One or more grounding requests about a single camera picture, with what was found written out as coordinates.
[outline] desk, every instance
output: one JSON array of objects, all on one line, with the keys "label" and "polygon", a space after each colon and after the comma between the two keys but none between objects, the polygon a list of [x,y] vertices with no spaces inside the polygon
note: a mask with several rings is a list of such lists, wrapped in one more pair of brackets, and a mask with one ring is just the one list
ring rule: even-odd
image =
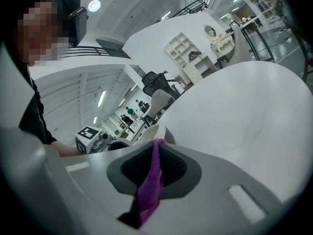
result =
[{"label": "desk", "polygon": [[144,130],[144,121],[138,119],[136,120],[131,126],[128,127],[129,130],[126,131],[127,134],[129,134],[127,136],[127,140],[130,141],[130,142],[133,142],[135,141],[135,138],[137,138],[140,133]]},{"label": "desk", "polygon": [[[244,23],[243,25],[240,26],[240,29],[242,29],[242,28],[246,27],[247,25],[253,23],[253,22],[254,22],[255,20],[257,20],[258,18],[259,18],[259,16],[257,16],[257,17],[255,17],[255,18],[249,20],[248,22]],[[234,31],[232,31],[232,32],[230,32],[230,33],[227,33],[225,36],[223,36],[222,38],[220,38],[220,39],[218,39],[218,40],[216,40],[216,41],[213,41],[212,47],[213,47],[214,45],[216,45],[218,42],[224,40],[225,38],[227,38],[227,37],[229,37],[229,36],[231,36],[231,35],[233,35],[233,34],[234,34]]]},{"label": "desk", "polygon": [[281,201],[301,192],[313,161],[313,96],[290,70],[235,64],[186,91],[158,122],[177,145],[226,159]]}]

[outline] white ceiling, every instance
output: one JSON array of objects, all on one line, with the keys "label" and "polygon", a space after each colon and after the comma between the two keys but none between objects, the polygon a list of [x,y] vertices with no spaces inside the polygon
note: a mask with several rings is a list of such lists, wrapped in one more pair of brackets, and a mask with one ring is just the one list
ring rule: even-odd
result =
[{"label": "white ceiling", "polygon": [[[144,72],[135,68],[142,76]],[[135,83],[123,71],[123,65],[111,65],[102,72],[89,72],[38,83],[41,101],[45,106],[44,118],[47,129],[60,142],[72,145],[74,134],[86,125],[97,126],[112,114],[120,102],[131,96]],[[106,91],[104,101],[97,107],[101,92]]]},{"label": "white ceiling", "polygon": [[[92,0],[81,0],[87,7]],[[177,13],[189,0],[99,0],[101,7],[96,12],[89,11],[88,31],[95,29],[110,32],[128,39],[171,11],[169,17]]]}]

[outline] black rubber pad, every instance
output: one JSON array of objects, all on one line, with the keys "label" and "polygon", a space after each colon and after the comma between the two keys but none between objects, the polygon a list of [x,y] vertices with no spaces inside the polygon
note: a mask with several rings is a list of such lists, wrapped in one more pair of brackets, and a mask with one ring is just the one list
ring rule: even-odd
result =
[{"label": "black rubber pad", "polygon": [[[192,158],[161,144],[160,163],[164,188],[160,199],[182,198],[199,183],[202,171]],[[151,167],[153,145],[148,143],[137,150],[111,162],[107,176],[116,190],[123,194],[135,195]]]},{"label": "black rubber pad", "polygon": [[[123,174],[135,183],[137,187],[142,184],[150,171],[152,151],[153,147],[149,147],[122,164]],[[165,187],[174,183],[185,174],[187,164],[162,147],[160,147],[159,152],[163,185]]]}]

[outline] white wall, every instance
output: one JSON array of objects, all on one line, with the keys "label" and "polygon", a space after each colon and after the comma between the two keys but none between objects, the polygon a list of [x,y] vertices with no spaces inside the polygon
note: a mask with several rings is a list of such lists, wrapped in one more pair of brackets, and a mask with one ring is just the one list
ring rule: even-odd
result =
[{"label": "white wall", "polygon": [[180,75],[186,83],[190,83],[190,79],[165,52],[164,47],[183,32],[201,52],[209,56],[213,64],[216,63],[217,56],[204,34],[206,24],[215,28],[217,34],[225,34],[223,28],[209,14],[190,14],[156,23],[137,32],[129,38],[123,50],[146,73],[160,73],[166,70],[173,77]]},{"label": "white wall", "polygon": [[118,127],[109,118],[107,118],[103,122],[111,129],[111,131],[115,132],[116,130],[118,130]]},{"label": "white wall", "polygon": [[118,117],[125,114],[126,116],[129,116],[131,118],[131,116],[127,113],[127,106],[128,108],[133,109],[137,115],[140,115],[142,112],[140,111],[138,104],[136,103],[136,99],[138,99],[139,102],[143,101],[149,104],[151,102],[151,99],[145,93],[143,93],[140,88],[137,88],[135,93],[126,102],[124,102],[124,104],[120,108],[115,111],[115,114],[117,114]]}]

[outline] black bag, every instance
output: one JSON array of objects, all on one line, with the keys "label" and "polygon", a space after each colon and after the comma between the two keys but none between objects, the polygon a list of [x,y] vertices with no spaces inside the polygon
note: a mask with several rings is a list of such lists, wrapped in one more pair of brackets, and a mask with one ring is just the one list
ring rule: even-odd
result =
[{"label": "black bag", "polygon": [[201,51],[191,51],[190,53],[189,53],[189,60],[190,61],[193,61],[193,60],[195,60],[198,56],[200,56],[201,55]]}]

